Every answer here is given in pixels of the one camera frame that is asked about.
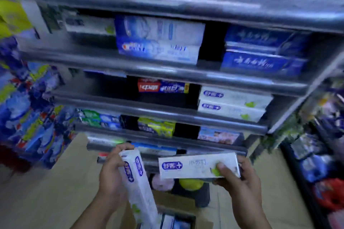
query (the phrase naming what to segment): yellow ball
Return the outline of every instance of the yellow ball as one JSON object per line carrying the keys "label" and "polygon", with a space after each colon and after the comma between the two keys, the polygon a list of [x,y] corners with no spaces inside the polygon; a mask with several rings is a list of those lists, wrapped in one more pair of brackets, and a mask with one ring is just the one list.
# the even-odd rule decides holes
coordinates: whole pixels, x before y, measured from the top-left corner
{"label": "yellow ball", "polygon": [[203,186],[204,181],[199,179],[179,179],[179,184],[186,190],[196,191]]}

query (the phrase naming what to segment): open cardboard box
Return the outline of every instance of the open cardboard box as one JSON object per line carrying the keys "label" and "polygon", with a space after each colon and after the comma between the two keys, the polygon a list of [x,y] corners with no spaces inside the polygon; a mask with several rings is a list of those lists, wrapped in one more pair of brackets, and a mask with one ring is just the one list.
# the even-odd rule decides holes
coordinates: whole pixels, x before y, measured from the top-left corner
{"label": "open cardboard box", "polygon": [[[181,218],[193,221],[191,229],[212,229],[213,223],[199,216],[199,209],[195,207],[195,201],[190,198],[171,195],[166,192],[154,191],[153,196],[157,209],[160,213],[178,215]],[[130,204],[127,204],[122,218],[120,229],[137,229],[135,217],[131,211]]]}

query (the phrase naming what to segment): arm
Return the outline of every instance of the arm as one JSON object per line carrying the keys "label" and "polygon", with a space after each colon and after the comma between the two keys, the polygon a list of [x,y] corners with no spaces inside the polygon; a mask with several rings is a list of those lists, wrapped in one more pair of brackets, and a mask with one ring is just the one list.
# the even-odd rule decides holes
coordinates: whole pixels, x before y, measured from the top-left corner
{"label": "arm", "polygon": [[126,149],[134,149],[134,146],[119,144],[108,155],[99,176],[99,190],[71,229],[104,229],[113,212],[126,199],[126,190],[118,170],[124,165],[119,153]]}
{"label": "arm", "polygon": [[241,164],[240,180],[223,163],[217,169],[224,179],[217,179],[214,184],[225,188],[232,197],[233,214],[241,229],[271,229],[262,207],[261,184],[249,160],[238,156]]}

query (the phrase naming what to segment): purple logo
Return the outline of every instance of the purple logo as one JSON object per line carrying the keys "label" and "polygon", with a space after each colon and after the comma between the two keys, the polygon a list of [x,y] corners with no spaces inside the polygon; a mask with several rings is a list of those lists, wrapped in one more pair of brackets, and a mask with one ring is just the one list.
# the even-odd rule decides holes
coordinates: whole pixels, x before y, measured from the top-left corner
{"label": "purple logo", "polygon": [[203,94],[205,96],[211,96],[211,97],[217,97],[217,98],[222,98],[224,96],[223,93],[212,92],[212,91],[204,91]]}
{"label": "purple logo", "polygon": [[174,162],[164,162],[162,163],[161,166],[163,170],[181,169],[183,167],[183,164],[180,161],[174,161]]}
{"label": "purple logo", "polygon": [[207,109],[212,109],[212,110],[219,110],[219,109],[221,109],[220,106],[212,105],[212,104],[207,104],[207,103],[203,103],[202,107],[203,108],[207,108]]}
{"label": "purple logo", "polygon": [[139,175],[142,176],[144,174],[144,170],[142,168],[139,156],[135,158],[135,164],[136,164],[137,171],[139,172]]}
{"label": "purple logo", "polygon": [[132,176],[131,168],[129,166],[129,163],[124,161],[124,170],[126,172],[127,178],[129,182],[134,182],[134,178]]}

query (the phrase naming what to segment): tiled floor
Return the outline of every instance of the tiled floor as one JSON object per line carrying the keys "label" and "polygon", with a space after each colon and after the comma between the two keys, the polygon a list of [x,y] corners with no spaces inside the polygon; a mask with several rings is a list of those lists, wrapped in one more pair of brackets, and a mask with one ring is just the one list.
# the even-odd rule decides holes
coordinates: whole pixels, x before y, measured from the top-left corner
{"label": "tiled floor", "polygon": [[[14,175],[0,166],[0,221],[3,229],[68,229],[92,200],[98,188],[101,165],[97,153],[86,150],[79,135],[52,170],[33,169]],[[296,184],[281,152],[264,154],[255,163],[262,180],[263,207],[274,229],[313,228]],[[237,229],[231,199],[211,185],[211,202],[201,210],[214,229]],[[118,210],[108,229],[118,229],[124,208]]]}

